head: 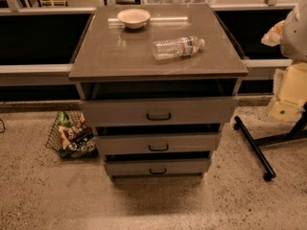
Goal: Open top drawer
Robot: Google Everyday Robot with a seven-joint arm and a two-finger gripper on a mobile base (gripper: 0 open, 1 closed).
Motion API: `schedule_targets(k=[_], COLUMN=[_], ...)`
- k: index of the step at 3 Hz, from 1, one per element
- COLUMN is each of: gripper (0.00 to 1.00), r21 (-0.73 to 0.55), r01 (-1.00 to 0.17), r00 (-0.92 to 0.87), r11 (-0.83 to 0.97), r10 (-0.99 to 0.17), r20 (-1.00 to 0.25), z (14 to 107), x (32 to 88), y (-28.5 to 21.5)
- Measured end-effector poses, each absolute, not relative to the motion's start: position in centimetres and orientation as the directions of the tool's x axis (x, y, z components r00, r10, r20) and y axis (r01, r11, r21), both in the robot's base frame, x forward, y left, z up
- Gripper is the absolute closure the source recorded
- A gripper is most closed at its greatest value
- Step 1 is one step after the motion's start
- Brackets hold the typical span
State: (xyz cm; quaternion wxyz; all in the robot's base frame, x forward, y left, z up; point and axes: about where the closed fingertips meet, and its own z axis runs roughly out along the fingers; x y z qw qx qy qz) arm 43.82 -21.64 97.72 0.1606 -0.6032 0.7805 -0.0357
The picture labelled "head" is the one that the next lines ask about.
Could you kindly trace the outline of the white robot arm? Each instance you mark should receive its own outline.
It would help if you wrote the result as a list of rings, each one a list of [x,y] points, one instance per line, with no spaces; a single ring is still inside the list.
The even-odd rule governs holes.
[[[307,102],[307,0],[298,2],[285,20],[271,27],[261,43],[279,45],[281,54],[292,61],[274,73],[274,97],[268,111],[271,118],[289,121]]]

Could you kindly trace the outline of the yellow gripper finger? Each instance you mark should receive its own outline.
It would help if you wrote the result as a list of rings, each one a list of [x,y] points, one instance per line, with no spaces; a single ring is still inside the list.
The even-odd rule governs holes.
[[[266,34],[263,35],[261,43],[270,47],[279,45],[285,21],[279,21],[271,27]]]

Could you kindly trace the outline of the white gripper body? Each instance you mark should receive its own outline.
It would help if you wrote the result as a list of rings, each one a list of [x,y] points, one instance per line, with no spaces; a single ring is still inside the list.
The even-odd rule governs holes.
[[[296,62],[285,70],[276,69],[268,116],[278,121],[291,121],[303,111],[306,102],[307,63]]]

